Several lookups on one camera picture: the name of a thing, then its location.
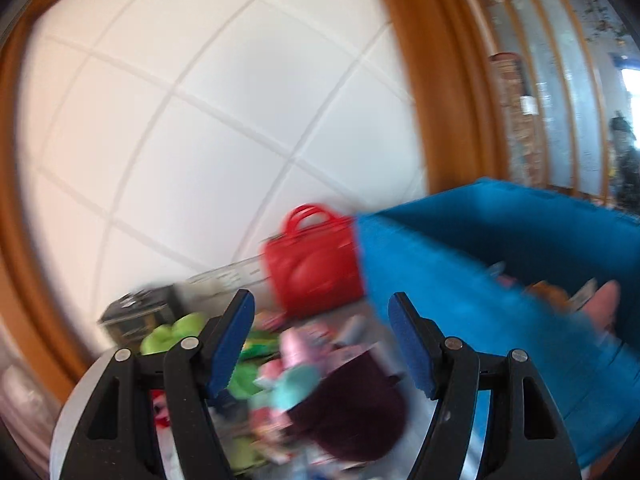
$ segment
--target pink toy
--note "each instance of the pink toy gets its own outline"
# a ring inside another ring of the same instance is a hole
[[[518,280],[512,278],[511,276],[507,276],[506,274],[497,276],[496,281],[506,288],[510,288],[518,283]]]
[[[329,326],[321,321],[306,323],[299,330],[305,334],[309,342],[315,345],[328,343],[334,335]]]
[[[612,332],[619,302],[620,284],[611,280],[596,291],[593,297],[584,304],[582,311],[591,319],[596,329]]]
[[[276,408],[271,409],[271,422],[279,430],[286,430],[291,425],[291,419],[287,412]]]
[[[298,365],[317,364],[319,349],[313,345],[302,330],[289,328],[280,334],[282,367],[287,370]]]
[[[249,428],[255,436],[270,444],[279,444],[284,439],[282,428],[274,423],[273,410],[268,406],[249,412]]]
[[[258,377],[254,383],[265,390],[270,390],[283,370],[282,359],[268,361],[258,368]]]

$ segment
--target wooden door frame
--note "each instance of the wooden door frame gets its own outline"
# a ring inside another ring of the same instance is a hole
[[[56,304],[22,207],[15,135],[20,70],[36,20],[30,0],[0,50],[0,316],[61,402],[91,359]],[[467,0],[384,0],[415,97],[430,193],[507,174],[504,125],[486,45]]]

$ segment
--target bag handle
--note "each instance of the bag handle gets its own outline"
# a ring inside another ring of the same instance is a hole
[[[319,205],[319,204],[304,204],[297,208],[295,208],[291,213],[289,213],[289,217],[284,222],[284,234],[286,235],[294,235],[298,230],[298,225],[305,218],[309,218],[310,216],[322,214],[327,217],[325,223],[334,223],[338,221],[338,216],[330,211],[329,209]]]

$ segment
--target blue gripper pad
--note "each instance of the blue gripper pad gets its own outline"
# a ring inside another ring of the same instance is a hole
[[[640,418],[640,280],[633,279],[640,276],[640,233],[630,219],[555,193],[481,180],[360,216],[356,232],[378,315],[388,321],[389,298],[405,292],[445,336],[498,355],[525,349],[582,466],[620,443]],[[600,284],[617,279],[623,298],[616,330],[628,344],[603,339],[580,313],[557,316],[521,287],[504,288],[486,272],[498,261],[525,285],[546,279],[569,294],[593,277]],[[486,400],[479,400],[478,433],[487,415]]]
[[[424,391],[427,397],[433,399],[436,393],[436,382],[431,356],[395,296],[390,297],[388,305],[389,325],[398,339],[398,346],[414,384],[416,388]]]
[[[207,396],[215,399],[229,384],[242,345],[254,322],[255,300],[250,292],[239,291],[218,322],[210,345],[211,376]]]

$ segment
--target wall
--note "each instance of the wall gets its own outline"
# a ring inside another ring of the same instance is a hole
[[[20,91],[34,242],[94,352],[110,301],[255,256],[301,203],[425,193],[380,0],[62,0]]]

